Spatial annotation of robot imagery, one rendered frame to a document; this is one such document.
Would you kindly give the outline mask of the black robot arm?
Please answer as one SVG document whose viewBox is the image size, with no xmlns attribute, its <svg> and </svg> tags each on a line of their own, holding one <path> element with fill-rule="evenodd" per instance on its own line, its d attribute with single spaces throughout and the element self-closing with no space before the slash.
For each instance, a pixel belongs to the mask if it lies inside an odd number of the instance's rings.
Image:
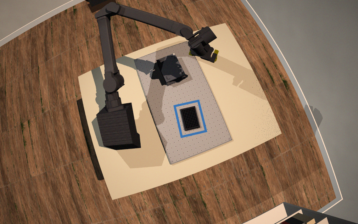
<svg viewBox="0 0 358 224">
<path fill-rule="evenodd" d="M 120 75 L 120 71 L 118 70 L 116 64 L 110 24 L 110 17 L 114 15 L 130 18 L 132 20 L 166 30 L 181 37 L 185 37 L 188 41 L 188 46 L 195 52 L 200 52 L 203 47 L 208 52 L 210 48 L 208 43 L 217 38 L 208 26 L 202 27 L 201 30 L 193 34 L 191 27 L 152 13 L 122 4 L 120 5 L 115 2 L 110 2 L 105 5 L 102 9 L 100 9 L 100 11 L 94 14 L 94 16 L 97 19 L 99 26 L 105 68 L 103 88 L 105 89 L 105 108 L 107 112 L 124 109 L 118 90 L 125 84 L 124 78 Z"/>
</svg>

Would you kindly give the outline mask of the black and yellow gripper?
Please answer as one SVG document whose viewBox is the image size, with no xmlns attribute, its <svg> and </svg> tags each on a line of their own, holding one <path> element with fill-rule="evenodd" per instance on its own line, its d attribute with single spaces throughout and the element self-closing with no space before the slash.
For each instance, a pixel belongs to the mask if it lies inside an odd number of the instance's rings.
<svg viewBox="0 0 358 224">
<path fill-rule="evenodd" d="M 200 52 L 195 52 L 192 49 L 190 49 L 189 55 L 198 56 L 201 59 L 204 59 L 204 60 L 214 63 L 217 60 L 217 55 L 218 55 L 219 51 L 215 50 L 214 53 L 212 54 L 213 51 L 214 51 L 213 47 L 210 47 L 208 52 L 204 49 L 204 47 Z M 212 57 L 211 57 L 211 55 L 212 55 Z"/>
</svg>

